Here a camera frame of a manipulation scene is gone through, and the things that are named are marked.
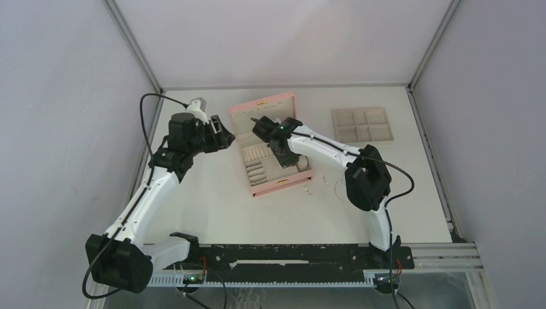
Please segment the pink jewelry box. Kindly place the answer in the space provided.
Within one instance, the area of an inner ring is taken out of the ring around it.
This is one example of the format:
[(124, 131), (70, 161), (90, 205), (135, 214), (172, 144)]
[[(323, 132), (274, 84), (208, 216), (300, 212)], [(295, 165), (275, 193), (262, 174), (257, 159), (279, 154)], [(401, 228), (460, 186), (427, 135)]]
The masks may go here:
[(229, 108), (234, 135), (253, 197), (280, 191), (312, 180), (307, 157), (277, 155), (280, 144), (270, 140), (273, 125), (296, 117), (293, 92), (265, 97)]

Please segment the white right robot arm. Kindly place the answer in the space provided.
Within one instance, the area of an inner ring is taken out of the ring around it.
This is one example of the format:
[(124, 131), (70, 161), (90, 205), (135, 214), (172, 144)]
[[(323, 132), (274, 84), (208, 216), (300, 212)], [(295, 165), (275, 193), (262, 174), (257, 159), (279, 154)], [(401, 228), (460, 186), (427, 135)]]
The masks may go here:
[(392, 177), (377, 148), (336, 142), (292, 117), (281, 123), (266, 116), (252, 121), (252, 132), (268, 145), (281, 167), (295, 167), (305, 156), (342, 173), (349, 202), (367, 213), (373, 262), (381, 268), (396, 262), (398, 253), (386, 214)]

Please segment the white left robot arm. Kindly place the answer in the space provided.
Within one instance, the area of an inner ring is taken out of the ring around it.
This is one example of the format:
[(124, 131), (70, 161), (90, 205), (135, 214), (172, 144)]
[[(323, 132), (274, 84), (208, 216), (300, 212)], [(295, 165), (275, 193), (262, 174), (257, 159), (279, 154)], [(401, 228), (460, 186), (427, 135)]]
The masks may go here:
[(169, 236), (153, 245), (145, 245), (144, 238), (161, 206), (193, 166), (194, 157), (227, 149), (235, 139), (216, 115), (206, 121), (189, 112), (171, 117), (168, 134), (149, 162), (148, 178), (115, 222), (86, 241), (89, 267), (82, 291), (87, 298), (94, 298), (87, 291), (88, 279), (138, 294), (154, 273), (177, 262), (185, 268), (200, 263), (200, 249), (184, 237)]

